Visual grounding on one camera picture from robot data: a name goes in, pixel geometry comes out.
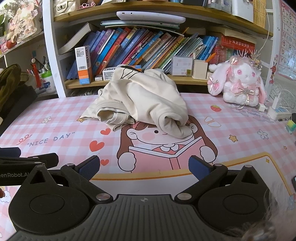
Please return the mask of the cream t-shirt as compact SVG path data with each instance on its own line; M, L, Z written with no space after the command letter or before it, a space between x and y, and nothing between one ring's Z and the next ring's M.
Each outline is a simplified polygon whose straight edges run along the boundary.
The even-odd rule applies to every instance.
M175 138L191 134L185 101L173 80L163 72L141 72L131 66L115 68L109 83L81 114L81 119L97 119L114 131L137 121L155 125Z

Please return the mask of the pink checkered table mat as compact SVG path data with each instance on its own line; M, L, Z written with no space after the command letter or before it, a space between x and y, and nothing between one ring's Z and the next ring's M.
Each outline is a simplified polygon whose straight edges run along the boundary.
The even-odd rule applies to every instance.
M114 131L98 120L81 118L95 96L35 102L1 136L2 147L18 147L22 156L56 153L59 165L100 159L94 184L117 194L170 194L194 184L188 159L231 169L252 165L278 198L271 221L278 240L295 234L295 134L255 108L237 108L221 97L184 93L191 135L174 138L147 123Z

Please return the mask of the olive green garment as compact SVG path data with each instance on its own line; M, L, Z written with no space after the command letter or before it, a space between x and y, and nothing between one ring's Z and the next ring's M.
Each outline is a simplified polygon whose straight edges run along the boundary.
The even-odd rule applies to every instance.
M21 81L21 67L13 64L5 68L0 75L0 108L3 109L4 104L10 95L16 90Z

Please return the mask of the white green-lid pen tub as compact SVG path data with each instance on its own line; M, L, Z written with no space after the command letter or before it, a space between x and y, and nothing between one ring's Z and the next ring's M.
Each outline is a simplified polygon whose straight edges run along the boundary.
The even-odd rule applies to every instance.
M55 83L51 70L45 71L40 74L43 87L47 93L54 93L56 91Z

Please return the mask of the white power strip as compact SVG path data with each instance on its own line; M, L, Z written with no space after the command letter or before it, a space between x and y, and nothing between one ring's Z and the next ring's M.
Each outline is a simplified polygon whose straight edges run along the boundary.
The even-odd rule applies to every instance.
M279 107L278 109L273 109L269 107L267 116L274 121L289 120L292 117L292 113L286 108Z

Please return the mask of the pink white bunny plush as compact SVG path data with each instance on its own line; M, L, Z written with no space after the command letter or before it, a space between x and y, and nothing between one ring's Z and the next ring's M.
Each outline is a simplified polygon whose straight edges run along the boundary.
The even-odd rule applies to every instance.
M234 55L229 60L210 64L208 92L212 96L223 95L223 100L239 106L256 107L264 104L267 93L261 78L261 63L258 59Z

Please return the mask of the lying orange white box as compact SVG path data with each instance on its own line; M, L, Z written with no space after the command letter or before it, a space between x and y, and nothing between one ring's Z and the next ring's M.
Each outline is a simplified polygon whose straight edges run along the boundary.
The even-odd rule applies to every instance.
M133 68L136 68L137 70L142 70L142 66L141 65L133 65ZM113 74L115 71L115 67L109 67L109 68L105 68L102 71L102 79L103 81L109 81L112 79Z

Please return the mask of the beige pen holder box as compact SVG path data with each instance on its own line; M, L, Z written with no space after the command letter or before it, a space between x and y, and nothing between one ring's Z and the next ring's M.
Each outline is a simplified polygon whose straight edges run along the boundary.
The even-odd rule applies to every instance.
M194 60L193 63L193 79L206 79L208 71L208 63L202 60Z

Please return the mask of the tall orange white box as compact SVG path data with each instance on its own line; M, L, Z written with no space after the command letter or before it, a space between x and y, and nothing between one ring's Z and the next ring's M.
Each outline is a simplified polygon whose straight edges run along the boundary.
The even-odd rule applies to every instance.
M93 80L89 46L75 48L76 65L78 71L79 84L90 84Z

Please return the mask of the pastel sticky note cube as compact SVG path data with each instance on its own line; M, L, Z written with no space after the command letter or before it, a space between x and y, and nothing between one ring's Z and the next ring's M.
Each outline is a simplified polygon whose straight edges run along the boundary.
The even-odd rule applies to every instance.
M171 61L171 75L191 76L193 62L193 57L174 56Z

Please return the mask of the flower bouquet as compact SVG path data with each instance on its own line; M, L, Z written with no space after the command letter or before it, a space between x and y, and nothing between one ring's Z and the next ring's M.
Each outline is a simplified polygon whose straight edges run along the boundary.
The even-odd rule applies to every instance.
M5 52L42 32L42 1L1 1L1 48Z

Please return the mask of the row of colourful books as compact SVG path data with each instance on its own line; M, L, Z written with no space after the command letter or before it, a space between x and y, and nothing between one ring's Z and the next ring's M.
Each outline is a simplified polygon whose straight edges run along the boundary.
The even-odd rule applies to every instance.
M169 73L174 56L206 61L221 40L198 33L186 37L160 28L122 25L92 32L85 44L90 47L92 74L97 76L120 64L142 70L161 68Z

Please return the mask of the white tablet on books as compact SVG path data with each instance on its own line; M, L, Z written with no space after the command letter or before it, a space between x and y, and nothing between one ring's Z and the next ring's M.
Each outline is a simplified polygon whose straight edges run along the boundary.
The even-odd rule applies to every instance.
M186 21L183 16L153 13L148 11L117 11L116 15L121 20L155 21L182 24Z

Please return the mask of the wicker basket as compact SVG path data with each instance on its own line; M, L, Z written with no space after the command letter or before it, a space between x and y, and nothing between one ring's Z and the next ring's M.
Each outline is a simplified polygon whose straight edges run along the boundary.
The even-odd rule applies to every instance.
M253 0L253 22L255 25L265 28L266 0Z

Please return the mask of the alphabet wall poster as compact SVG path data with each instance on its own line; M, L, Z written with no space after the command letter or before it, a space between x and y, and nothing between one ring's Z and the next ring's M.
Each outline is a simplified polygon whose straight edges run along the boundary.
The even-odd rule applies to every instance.
M278 74L295 81L295 11L285 2L280 5L280 53Z

